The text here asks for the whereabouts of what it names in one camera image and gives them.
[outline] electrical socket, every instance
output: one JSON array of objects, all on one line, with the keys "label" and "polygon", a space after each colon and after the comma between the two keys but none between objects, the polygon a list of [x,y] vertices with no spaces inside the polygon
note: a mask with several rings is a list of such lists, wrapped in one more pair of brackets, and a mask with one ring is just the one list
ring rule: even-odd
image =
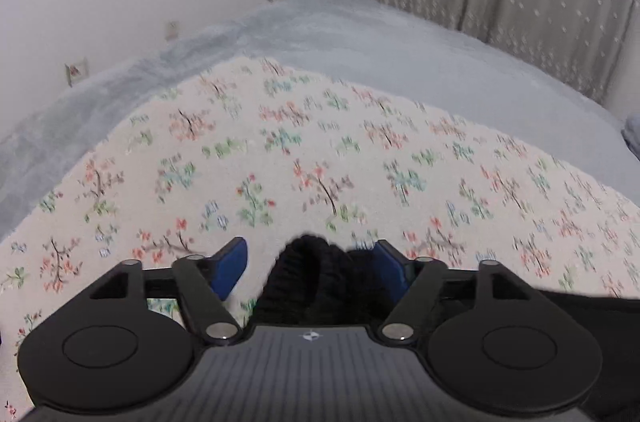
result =
[{"label": "electrical socket", "polygon": [[180,23],[177,21],[166,22],[164,24],[164,39],[167,41],[173,41],[178,39],[178,33],[180,32]]},{"label": "electrical socket", "polygon": [[89,77],[89,63],[86,58],[75,63],[65,64],[66,82],[72,87]]}]

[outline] floral blanket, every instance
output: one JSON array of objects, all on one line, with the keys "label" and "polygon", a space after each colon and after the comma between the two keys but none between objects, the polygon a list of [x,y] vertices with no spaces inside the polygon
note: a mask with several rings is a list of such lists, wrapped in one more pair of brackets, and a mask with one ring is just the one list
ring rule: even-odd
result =
[{"label": "floral blanket", "polygon": [[[20,342],[117,262],[166,267],[245,237],[228,300],[243,322],[306,231],[362,249],[384,238],[451,267],[494,258],[541,288],[639,295],[640,211],[620,193],[443,110],[234,59],[127,117],[0,244],[4,419],[30,408]],[[150,307],[178,317],[172,301]]]}]

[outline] black fabric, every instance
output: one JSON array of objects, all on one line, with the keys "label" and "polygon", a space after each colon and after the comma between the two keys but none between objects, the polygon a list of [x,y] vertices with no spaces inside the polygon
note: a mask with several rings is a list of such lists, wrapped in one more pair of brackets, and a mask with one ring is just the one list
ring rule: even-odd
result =
[{"label": "black fabric", "polygon": [[[541,291],[600,344],[602,373],[584,410],[604,422],[640,422],[640,301]],[[373,271],[371,251],[344,252],[326,240],[292,240],[276,260],[248,326],[369,325],[375,333],[394,305]],[[473,307],[443,301],[417,343],[424,353],[431,332]]]}]

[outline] gray bed sheet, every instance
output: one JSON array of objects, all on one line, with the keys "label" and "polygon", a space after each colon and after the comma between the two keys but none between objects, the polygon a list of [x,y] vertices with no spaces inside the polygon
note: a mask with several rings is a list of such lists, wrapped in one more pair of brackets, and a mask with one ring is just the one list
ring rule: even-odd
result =
[{"label": "gray bed sheet", "polygon": [[358,82],[534,144],[640,205],[622,125],[540,70],[374,0],[284,0],[66,91],[0,142],[0,240],[87,151],[159,89],[235,56]]}]

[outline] crosshair symbol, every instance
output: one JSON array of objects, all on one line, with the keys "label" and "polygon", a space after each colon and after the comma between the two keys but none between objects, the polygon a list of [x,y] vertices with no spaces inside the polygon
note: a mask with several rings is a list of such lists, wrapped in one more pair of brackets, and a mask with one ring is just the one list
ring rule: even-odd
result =
[{"label": "crosshair symbol", "polygon": [[318,341],[322,336],[318,332],[314,332],[313,330],[309,330],[308,332],[302,334],[302,338],[306,339],[309,342]]}]

